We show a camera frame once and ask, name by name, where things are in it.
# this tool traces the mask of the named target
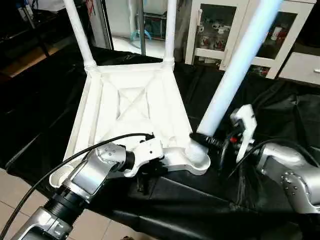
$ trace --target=black fabric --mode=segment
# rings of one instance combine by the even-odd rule
[[[99,65],[155,63],[160,59],[93,48]],[[34,184],[63,159],[86,80],[77,46],[67,47],[0,85],[0,167]],[[192,129],[196,129],[223,76],[209,67],[176,63],[174,75]],[[217,135],[231,130],[229,115],[253,104],[255,138],[283,137],[317,155],[320,147],[320,89],[284,80],[247,75]],[[195,176],[187,171],[151,177],[148,194],[135,179],[107,182],[89,208],[158,239],[290,239],[299,234],[293,211],[276,183],[259,176],[261,188],[251,208],[234,204],[237,179],[221,181],[212,151],[211,167]],[[48,181],[38,188],[53,193]]]

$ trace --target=tiled floor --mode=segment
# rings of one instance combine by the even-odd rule
[[[8,175],[0,168],[0,230],[2,230],[14,208],[29,188],[30,186],[23,180]],[[46,197],[41,193],[35,192],[32,194],[16,217],[5,239],[9,240],[32,213],[46,201]],[[146,234],[136,232],[123,224],[89,210],[85,210],[77,219],[69,239],[120,240],[125,236],[133,237],[135,240],[154,240]]]

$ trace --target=silver robotic arm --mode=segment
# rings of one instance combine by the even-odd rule
[[[320,212],[320,168],[296,150],[275,143],[261,149],[257,170],[278,183],[299,214]]]
[[[125,177],[134,177],[142,165],[163,157],[162,144],[155,138],[140,143],[133,151],[114,143],[90,151],[12,240],[66,239],[73,223],[99,193],[109,173],[123,172]]]

